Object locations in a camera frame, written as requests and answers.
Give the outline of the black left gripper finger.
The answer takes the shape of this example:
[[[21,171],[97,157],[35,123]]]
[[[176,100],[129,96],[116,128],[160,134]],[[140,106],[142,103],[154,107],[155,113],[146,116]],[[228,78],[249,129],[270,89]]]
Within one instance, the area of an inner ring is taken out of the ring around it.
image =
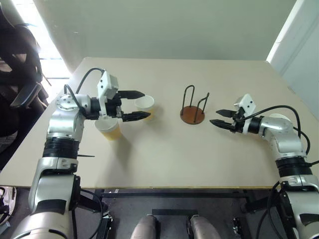
[[[149,112],[132,112],[129,114],[122,113],[122,121],[128,122],[128,121],[138,121],[143,120],[147,117],[149,117],[151,113]]]
[[[118,91],[117,94],[121,99],[128,99],[128,100],[134,100],[141,97],[144,97],[145,94],[139,91],[135,90],[129,90],[129,91]]]

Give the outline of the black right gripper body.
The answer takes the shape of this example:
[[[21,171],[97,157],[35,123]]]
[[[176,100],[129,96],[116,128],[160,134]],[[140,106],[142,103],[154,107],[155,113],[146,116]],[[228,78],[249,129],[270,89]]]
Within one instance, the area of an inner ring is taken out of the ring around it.
[[[244,113],[245,113],[245,111],[242,107],[240,107],[238,111],[232,112],[231,117],[234,120],[234,122],[232,124],[232,129],[230,130],[231,132],[233,132],[233,133],[236,133],[236,132],[242,133],[243,132],[243,127],[244,127],[245,121],[240,121],[240,120],[245,117]]]

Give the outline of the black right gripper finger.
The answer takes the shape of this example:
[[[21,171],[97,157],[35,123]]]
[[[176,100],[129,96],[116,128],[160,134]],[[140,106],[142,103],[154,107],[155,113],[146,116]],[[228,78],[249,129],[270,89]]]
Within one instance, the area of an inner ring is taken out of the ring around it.
[[[222,109],[222,110],[217,110],[216,113],[227,118],[233,118],[235,116],[235,112],[232,110]]]
[[[235,126],[234,124],[225,122],[225,121],[223,121],[223,120],[211,119],[210,122],[211,122],[214,126],[217,126],[217,127],[219,127],[219,128],[222,128],[222,129],[226,129],[226,130],[229,130],[229,131],[235,131],[235,130],[236,130],[236,126]]]

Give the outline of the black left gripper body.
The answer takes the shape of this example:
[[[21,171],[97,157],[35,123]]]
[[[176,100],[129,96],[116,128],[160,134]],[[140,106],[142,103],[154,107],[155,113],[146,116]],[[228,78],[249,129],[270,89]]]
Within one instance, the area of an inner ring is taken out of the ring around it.
[[[121,105],[122,105],[122,101],[121,101],[121,95],[119,93],[116,93],[112,99],[107,99],[107,102],[106,102],[107,116],[111,118],[121,119],[123,116]]]

